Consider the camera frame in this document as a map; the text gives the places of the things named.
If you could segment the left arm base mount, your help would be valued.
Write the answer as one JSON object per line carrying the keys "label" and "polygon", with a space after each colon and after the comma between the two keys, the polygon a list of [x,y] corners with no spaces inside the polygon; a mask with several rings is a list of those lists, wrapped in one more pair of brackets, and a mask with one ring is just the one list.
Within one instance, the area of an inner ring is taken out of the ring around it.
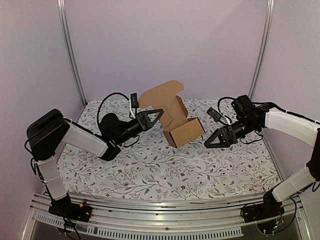
{"label": "left arm base mount", "polygon": [[48,212],[52,215],[65,217],[70,220],[88,223],[92,207],[87,205],[87,199],[83,199],[80,203],[73,203],[69,194],[59,200],[52,200]]}

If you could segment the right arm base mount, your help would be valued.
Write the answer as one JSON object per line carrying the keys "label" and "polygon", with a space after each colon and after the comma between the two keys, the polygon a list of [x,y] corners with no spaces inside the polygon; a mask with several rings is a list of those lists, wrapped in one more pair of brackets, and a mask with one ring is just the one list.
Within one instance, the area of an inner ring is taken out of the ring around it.
{"label": "right arm base mount", "polygon": [[281,216],[284,213],[282,202],[276,201],[272,194],[265,194],[262,203],[246,204],[240,210],[240,215],[245,223]]}

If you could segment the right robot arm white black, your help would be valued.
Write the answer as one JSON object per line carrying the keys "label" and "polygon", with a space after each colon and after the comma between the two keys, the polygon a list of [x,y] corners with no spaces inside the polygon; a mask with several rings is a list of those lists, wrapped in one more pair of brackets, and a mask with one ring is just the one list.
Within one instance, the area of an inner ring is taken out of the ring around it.
{"label": "right robot arm white black", "polygon": [[320,123],[274,102],[253,102],[247,95],[233,98],[231,106],[236,121],[217,128],[204,142],[206,148],[229,148],[250,133],[268,129],[310,149],[310,159],[305,165],[264,195],[258,213],[262,218],[269,218],[278,210],[278,203],[320,181]]}

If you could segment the brown cardboard box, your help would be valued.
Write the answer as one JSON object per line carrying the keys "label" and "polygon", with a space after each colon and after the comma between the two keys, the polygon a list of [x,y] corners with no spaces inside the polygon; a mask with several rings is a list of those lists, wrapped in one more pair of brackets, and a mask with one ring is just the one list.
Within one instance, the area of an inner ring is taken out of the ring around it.
{"label": "brown cardboard box", "polygon": [[168,144],[176,149],[205,134],[198,117],[188,118],[188,111],[178,93],[184,85],[170,80],[143,92],[138,103],[140,108],[163,109],[159,121]]}

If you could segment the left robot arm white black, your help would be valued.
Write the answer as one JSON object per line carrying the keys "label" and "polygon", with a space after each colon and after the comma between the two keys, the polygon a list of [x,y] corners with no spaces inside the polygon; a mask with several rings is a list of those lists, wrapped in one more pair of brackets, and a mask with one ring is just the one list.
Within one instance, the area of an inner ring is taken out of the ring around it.
{"label": "left robot arm white black", "polygon": [[104,161],[112,161],[126,142],[140,133],[150,130],[163,115],[163,109],[144,110],[130,121],[120,120],[116,114],[108,113],[98,122],[100,134],[63,116],[58,109],[52,109],[33,122],[26,131],[24,148],[32,155],[33,171],[40,179],[52,200],[55,209],[63,216],[74,213],[74,205],[69,202],[55,158],[61,143],[72,145],[89,152]]}

